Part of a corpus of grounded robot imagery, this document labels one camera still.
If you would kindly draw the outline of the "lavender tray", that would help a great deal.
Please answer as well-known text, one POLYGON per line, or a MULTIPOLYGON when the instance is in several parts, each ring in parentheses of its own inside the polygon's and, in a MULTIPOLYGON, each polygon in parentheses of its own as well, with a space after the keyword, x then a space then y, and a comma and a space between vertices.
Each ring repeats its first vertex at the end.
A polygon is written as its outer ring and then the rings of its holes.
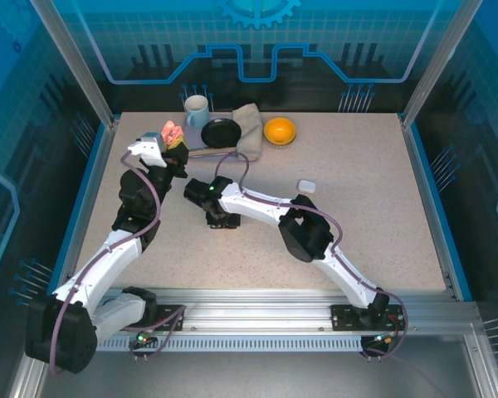
MULTIPOLYGON (((215 112, 215 113, 209 114, 209 121, 211 121, 213 119, 218 119, 218 118, 232 119, 232 114, 226 113, 226 112, 221 112, 221 113, 215 112)), ((188 146, 190 147, 190 150, 210 148, 210 147, 206 146, 201 139, 202 128, 194 128, 192 126, 187 125, 186 119, 185 119, 183 121, 183 131, 184 131, 188 146)))

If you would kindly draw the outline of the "black plate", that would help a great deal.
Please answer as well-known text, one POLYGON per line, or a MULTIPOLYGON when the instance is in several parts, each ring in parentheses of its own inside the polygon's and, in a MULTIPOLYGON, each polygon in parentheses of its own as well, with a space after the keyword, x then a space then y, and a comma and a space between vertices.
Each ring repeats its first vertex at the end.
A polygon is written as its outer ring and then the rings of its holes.
POLYGON ((210 148, 235 147, 241 136, 240 125, 234 120, 226 118, 209 121, 201 131, 203 143, 210 148))

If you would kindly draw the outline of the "light blue mug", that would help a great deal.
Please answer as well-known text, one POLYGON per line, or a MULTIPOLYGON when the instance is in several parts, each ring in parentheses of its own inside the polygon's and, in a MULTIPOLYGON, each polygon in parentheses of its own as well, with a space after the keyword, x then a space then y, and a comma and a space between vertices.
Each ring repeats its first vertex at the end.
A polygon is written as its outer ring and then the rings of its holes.
POLYGON ((184 103, 187 114, 186 124, 194 128, 202 128, 209 121, 209 103, 204 95, 191 95, 184 103))

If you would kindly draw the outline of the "beige folded cloth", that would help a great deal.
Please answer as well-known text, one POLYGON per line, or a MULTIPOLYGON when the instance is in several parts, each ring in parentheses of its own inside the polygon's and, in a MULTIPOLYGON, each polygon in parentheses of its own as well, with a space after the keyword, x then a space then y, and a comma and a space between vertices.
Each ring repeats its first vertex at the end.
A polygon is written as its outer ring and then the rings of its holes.
POLYGON ((241 128, 241 137, 236 145, 237 151, 245 154, 250 162, 259 160, 262 153, 264 125, 256 104, 245 104, 233 110, 232 120, 241 128))

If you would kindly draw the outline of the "orange bowl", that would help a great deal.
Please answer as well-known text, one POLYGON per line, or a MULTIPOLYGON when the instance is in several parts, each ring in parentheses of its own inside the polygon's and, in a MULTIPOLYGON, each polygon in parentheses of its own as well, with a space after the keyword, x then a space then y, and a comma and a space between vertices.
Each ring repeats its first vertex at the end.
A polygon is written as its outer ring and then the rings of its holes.
POLYGON ((276 142, 285 142, 291 135, 296 135, 296 126, 286 118, 270 119, 264 127, 264 136, 276 142))

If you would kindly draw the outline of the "grey metal front panel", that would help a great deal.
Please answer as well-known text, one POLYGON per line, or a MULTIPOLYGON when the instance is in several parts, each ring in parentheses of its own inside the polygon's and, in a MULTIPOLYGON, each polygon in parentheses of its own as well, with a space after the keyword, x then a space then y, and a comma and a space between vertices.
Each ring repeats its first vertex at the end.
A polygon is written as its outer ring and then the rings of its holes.
POLYGON ((383 360, 352 352, 99 352, 79 374, 23 358, 0 398, 498 398, 487 339, 415 336, 383 360))

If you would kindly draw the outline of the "pink earbud charging case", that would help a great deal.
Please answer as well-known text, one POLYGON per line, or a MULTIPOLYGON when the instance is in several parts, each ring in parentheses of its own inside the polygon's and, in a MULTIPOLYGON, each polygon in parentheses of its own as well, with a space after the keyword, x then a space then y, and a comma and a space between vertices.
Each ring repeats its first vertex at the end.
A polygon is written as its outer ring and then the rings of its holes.
POLYGON ((176 125, 172 120, 169 120, 163 126, 161 135, 165 144, 169 146, 183 138, 183 130, 179 125, 176 125))

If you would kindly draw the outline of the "aluminium front rail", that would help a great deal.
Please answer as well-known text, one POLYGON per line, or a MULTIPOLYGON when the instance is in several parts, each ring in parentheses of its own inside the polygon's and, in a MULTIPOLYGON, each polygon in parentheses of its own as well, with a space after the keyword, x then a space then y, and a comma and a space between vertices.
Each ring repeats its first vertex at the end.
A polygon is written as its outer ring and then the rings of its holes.
MULTIPOLYGON (((156 289, 161 304, 186 306, 183 333, 202 335, 330 334, 330 307, 346 304, 339 290, 156 289)), ((408 311, 408 334, 465 335, 483 331, 476 303, 441 294, 397 293, 408 311)))

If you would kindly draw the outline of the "aluminium frame post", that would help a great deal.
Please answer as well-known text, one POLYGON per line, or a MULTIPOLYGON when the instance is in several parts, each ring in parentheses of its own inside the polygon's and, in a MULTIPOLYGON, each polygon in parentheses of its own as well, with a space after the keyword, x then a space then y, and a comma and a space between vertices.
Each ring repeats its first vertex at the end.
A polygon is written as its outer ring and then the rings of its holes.
POLYGON ((95 111, 96 116, 106 128, 112 128, 115 120, 113 112, 110 110, 100 87, 97 85, 55 4, 52 0, 29 1, 95 111))
POLYGON ((401 117, 403 129, 410 129, 428 96, 439 80, 457 46, 470 26, 483 0, 461 0, 461 4, 446 29, 432 59, 417 83, 401 117))

